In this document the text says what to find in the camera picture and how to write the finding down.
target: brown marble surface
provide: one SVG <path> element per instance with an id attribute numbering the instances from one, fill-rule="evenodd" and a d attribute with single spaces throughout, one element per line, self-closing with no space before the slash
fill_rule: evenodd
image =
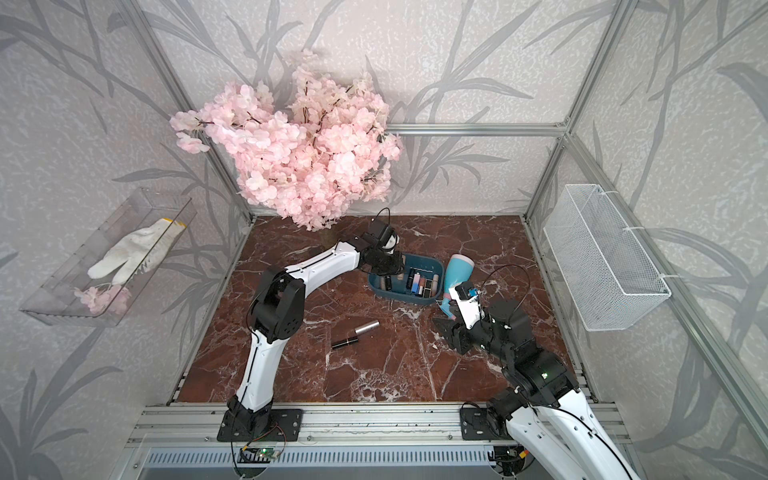
<path id="1" fill-rule="evenodd" d="M 340 238 L 364 231 L 367 217 L 345 217 Z M 533 290 L 523 309 L 536 340 L 569 366 L 562 335 L 519 217 L 392 217 L 399 249 L 437 258 L 446 265 L 454 253 L 475 261 L 472 280 L 483 281 L 497 266 L 518 263 Z M 288 266 L 319 253 L 318 233 L 290 219 L 261 218 L 253 228 L 230 285 L 221 299 L 200 350 L 182 386 L 179 402 L 226 402 L 243 377 L 250 334 L 243 317 L 260 273 L 271 263 Z M 494 297 L 520 299 L 525 274 L 499 270 L 488 281 L 484 304 Z M 508 386 L 499 362 L 473 349 L 450 350 L 431 318 L 437 306 L 418 306 L 375 297 L 358 270 L 331 280 L 306 299 L 304 324 L 286 345 L 274 386 L 275 402 L 485 401 Z M 354 334 L 371 320 L 381 326 L 357 344 L 331 350 L 332 341 Z"/>

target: clear acrylic shelf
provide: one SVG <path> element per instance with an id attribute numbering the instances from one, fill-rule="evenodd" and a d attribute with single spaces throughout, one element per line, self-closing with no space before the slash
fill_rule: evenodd
<path id="1" fill-rule="evenodd" d="M 155 256 L 158 255 L 158 244 L 161 240 L 166 237 L 167 242 L 167 235 L 173 235 L 169 233 L 168 227 L 174 223 L 188 227 L 196 214 L 197 211 L 189 197 L 161 194 L 147 188 L 136 189 L 78 251 L 24 302 L 20 310 L 48 325 L 116 326 L 157 271 L 157 267 L 146 270 L 142 266 L 148 257 L 153 256 L 153 251 Z M 115 294 L 111 302 L 93 313 L 75 296 L 75 289 L 85 291 L 93 286 L 109 284 L 119 268 L 99 279 L 90 278 L 88 269 L 127 234 L 152 226 L 163 218 L 172 221 L 134 269 L 130 279 L 113 290 Z M 183 231 L 173 238 L 168 253 L 182 234 Z M 124 299 L 123 289 L 127 289 L 131 294 L 127 300 Z"/>

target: wallpaper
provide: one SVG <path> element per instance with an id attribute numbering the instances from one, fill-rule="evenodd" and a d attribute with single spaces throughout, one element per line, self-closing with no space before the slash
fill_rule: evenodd
<path id="1" fill-rule="evenodd" d="M 174 146 L 177 110 L 115 4 L 0 4 L 0 474 L 107 478 L 139 412 L 167 401 L 237 254 L 245 216 L 205 156 Z M 119 326 L 18 311 L 137 187 L 197 216 Z"/>
<path id="2" fill-rule="evenodd" d="M 621 43 L 577 133 L 768 394 L 768 2 L 638 11 Z"/>
<path id="3" fill-rule="evenodd" d="M 564 186 L 583 183 L 565 153 L 530 221 L 593 395 L 618 404 L 649 480 L 768 478 L 768 458 L 665 303 L 627 330 L 584 329 L 542 230 Z"/>
<path id="4" fill-rule="evenodd" d="M 390 121 L 405 123 L 562 122 L 614 8 L 613 0 L 140 3 L 195 105 L 228 81 L 259 80 L 278 107 L 289 104 L 291 58 L 310 48 L 321 57 L 318 69 L 336 79 L 369 71 L 392 105 Z M 493 214 L 525 211 L 527 203 L 508 210 L 507 202 L 535 189 L 548 159 L 545 145 L 553 142 L 407 137 L 405 143 L 392 169 L 387 205 L 393 213 Z M 489 198 L 497 189 L 505 193 Z M 381 206 L 358 204 L 354 211 Z"/>
<path id="5" fill-rule="evenodd" d="M 768 392 L 768 2 L 640 2 L 576 125 L 616 190 Z M 566 155 L 531 222 L 584 183 Z M 564 283 L 591 386 L 621 407 L 656 478 L 768 478 L 768 461 L 662 305 L 587 333 Z"/>

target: blue storage box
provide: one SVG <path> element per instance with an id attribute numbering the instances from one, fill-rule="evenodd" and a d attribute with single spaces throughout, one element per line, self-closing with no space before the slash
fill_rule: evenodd
<path id="1" fill-rule="evenodd" d="M 392 289 L 387 291 L 379 288 L 380 279 L 382 277 L 368 275 L 368 284 L 371 286 L 374 294 L 383 298 L 389 298 L 392 300 L 399 300 L 401 302 L 415 303 L 416 305 L 429 305 L 434 303 L 438 296 L 442 294 L 442 278 L 445 275 L 445 268 L 437 261 L 437 259 L 431 257 L 422 257 L 421 255 L 414 255 L 412 253 L 404 253 L 406 256 L 406 269 L 402 276 L 402 280 L 397 280 L 397 276 L 391 276 Z M 415 269 L 416 273 L 426 275 L 427 280 L 431 280 L 432 277 L 437 274 L 439 276 L 438 285 L 432 286 L 432 295 L 429 298 L 416 296 L 412 294 L 410 290 L 406 292 L 406 283 L 408 282 L 408 274 L 411 269 Z"/>

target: hair dryer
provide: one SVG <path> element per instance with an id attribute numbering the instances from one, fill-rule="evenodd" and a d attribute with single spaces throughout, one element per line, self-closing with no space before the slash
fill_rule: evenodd
<path id="1" fill-rule="evenodd" d="M 451 259 L 448 262 L 448 268 L 445 269 L 442 303 L 440 304 L 440 309 L 451 319 L 455 319 L 456 315 L 451 313 L 451 310 L 449 309 L 451 294 L 448 292 L 448 289 L 452 286 L 459 285 L 461 282 L 469 280 L 469 276 L 472 275 L 474 268 L 475 262 L 473 262 L 471 258 L 458 253 L 451 255 Z"/>

